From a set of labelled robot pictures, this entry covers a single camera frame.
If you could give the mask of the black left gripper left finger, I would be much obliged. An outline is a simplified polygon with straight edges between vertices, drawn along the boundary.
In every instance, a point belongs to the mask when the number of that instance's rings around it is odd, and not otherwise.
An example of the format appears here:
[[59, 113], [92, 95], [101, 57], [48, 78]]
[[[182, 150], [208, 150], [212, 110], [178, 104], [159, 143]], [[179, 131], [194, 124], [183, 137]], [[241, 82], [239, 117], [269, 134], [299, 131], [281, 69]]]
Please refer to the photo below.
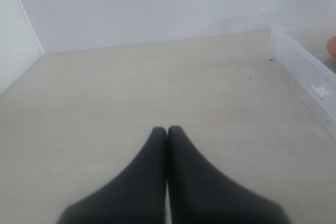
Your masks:
[[165, 223], [166, 148], [166, 130], [154, 127], [132, 162], [58, 223]]

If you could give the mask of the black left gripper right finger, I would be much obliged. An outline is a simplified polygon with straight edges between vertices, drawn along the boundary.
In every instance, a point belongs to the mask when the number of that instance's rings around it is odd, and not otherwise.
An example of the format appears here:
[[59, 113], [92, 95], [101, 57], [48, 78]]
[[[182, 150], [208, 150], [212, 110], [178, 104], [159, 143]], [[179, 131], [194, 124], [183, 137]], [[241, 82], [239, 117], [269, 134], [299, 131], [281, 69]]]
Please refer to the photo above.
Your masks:
[[169, 128], [167, 141], [173, 223], [286, 223], [280, 205], [222, 174], [180, 126]]

